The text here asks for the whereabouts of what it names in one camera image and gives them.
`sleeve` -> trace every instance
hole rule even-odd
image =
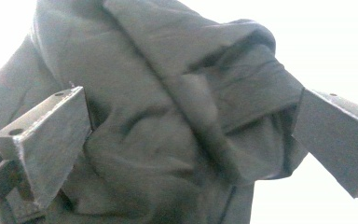
[[[262,44],[229,49],[205,73],[220,125],[247,179],[289,176],[307,155],[291,136],[302,85]]]

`wrinkled cloth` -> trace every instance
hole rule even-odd
[[[173,0],[39,0],[0,71],[0,129],[83,86],[93,133],[50,223],[249,223],[254,183],[306,152],[290,128],[301,84],[268,29]]]

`screw hole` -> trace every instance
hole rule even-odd
[[[10,135],[17,135],[17,134],[20,134],[20,133],[22,133],[22,132],[24,132],[24,130],[23,129],[13,129],[13,130],[11,130],[8,134],[10,134]]]

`black jacket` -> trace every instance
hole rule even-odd
[[[290,135],[302,86],[274,50],[254,21],[173,0],[39,0],[0,71],[0,129],[83,86],[94,132],[49,222],[248,223],[254,182],[306,154]]]

